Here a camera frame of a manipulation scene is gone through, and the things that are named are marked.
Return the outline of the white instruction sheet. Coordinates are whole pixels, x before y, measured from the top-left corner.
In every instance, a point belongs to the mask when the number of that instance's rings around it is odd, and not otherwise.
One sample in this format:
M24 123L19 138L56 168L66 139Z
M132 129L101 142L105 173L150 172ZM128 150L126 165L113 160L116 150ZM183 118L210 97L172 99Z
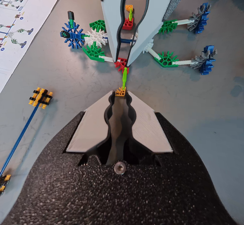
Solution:
M0 91L57 0L0 0Z

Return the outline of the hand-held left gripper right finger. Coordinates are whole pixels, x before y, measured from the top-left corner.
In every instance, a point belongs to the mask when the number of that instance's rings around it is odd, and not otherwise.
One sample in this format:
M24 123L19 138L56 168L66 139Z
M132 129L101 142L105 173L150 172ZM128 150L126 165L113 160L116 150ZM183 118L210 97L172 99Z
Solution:
M162 165L159 154L173 153L155 111L133 93L126 93L129 138L124 143L124 160L131 165Z

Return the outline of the multicoloured construction toy model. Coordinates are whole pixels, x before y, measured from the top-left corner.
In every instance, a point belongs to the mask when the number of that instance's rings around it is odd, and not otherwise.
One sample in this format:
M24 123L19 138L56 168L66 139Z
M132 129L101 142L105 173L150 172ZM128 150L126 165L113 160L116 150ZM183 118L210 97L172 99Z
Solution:
M200 34L204 30L204 26L207 25L207 16L210 13L211 5L209 3L203 3L198 7L198 13L192 13L188 19L185 20L168 20L163 22L163 25L159 29L158 33L163 34L164 32L172 32L178 25L187 25L189 32L194 31L196 34ZM69 22L65 23L66 28L62 27L60 36L65 38L65 43L69 43L69 47L72 49L83 47L85 54L91 59L100 62L114 62L111 57L106 57L102 51L102 45L108 43L108 35L105 33L105 21L97 20L90 23L91 32L83 33L83 29L78 30L79 25L74 22L74 13L68 11ZM179 65L190 65L193 69L199 69L201 75L208 75L214 67L212 62L215 61L215 55L217 50L214 46L205 46L200 56L195 56L191 60L179 61L177 56L173 56L173 52L162 52L157 54L153 49L153 39L143 49L143 53L150 53L154 60L159 63L162 67L178 67Z

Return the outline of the black orange toy wheel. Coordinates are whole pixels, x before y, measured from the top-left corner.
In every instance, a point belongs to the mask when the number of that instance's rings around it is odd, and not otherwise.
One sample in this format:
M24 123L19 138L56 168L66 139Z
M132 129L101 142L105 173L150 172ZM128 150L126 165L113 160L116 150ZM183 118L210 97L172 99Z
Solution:
M45 109L52 98L53 92L49 92L47 89L38 87L33 91L33 96L29 98L29 104L34 107L38 106Z
M4 193L6 186L10 181L10 178L10 174L0 177L0 196Z

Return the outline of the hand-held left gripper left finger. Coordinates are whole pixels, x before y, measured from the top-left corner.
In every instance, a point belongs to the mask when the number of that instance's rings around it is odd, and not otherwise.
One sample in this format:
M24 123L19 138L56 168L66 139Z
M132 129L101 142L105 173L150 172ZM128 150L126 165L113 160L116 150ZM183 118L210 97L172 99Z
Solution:
M84 164L92 155L96 155L101 164L106 164L111 150L112 106L115 92L111 90L93 105L88 107L73 133L66 153L82 153L81 163Z

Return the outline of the thin blue toy rod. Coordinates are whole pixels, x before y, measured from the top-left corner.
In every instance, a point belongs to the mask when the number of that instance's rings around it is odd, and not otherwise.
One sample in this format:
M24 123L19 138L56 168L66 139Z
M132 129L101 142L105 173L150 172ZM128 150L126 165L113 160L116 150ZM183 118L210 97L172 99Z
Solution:
M2 169L1 169L1 171L0 171L0 176L2 176L2 174L4 173L4 171L5 171L5 169L6 169L7 165L8 165L8 163L9 163L9 161L10 161L10 159L12 158L12 156L13 156L13 154L14 154L16 148L17 148L17 146L19 145L19 143L20 143L20 141L21 141L21 139L22 139L24 133L26 132L26 130L27 130L27 128L28 128L28 126L29 126L31 120L33 119L33 117L34 117L34 115L35 115L35 113L36 113L36 111L37 111L39 105L40 105L40 103L38 102L37 106L35 106L34 110L32 111L32 113L31 113L31 115L30 115L30 117L29 117L29 119L28 119L28 121L26 122L26 124L25 124L23 130L21 131L19 137L17 138L17 141L15 142L13 148L11 149L11 151L10 151L8 157L7 157L7 159L6 159L5 162L4 162L4 165L3 165L3 167L2 167Z

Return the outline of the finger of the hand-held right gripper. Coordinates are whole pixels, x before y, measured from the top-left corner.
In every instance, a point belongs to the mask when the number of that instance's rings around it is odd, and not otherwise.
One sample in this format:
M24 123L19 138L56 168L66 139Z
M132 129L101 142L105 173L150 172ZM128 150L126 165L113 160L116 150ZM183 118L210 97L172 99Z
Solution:
M121 46L121 30L124 25L126 0L101 0L108 42L113 61L116 62Z
M171 0L146 0L144 14L134 31L133 40L136 32L138 32L138 36L136 42L130 47L127 58L127 67L135 61L162 26L162 20L170 1Z

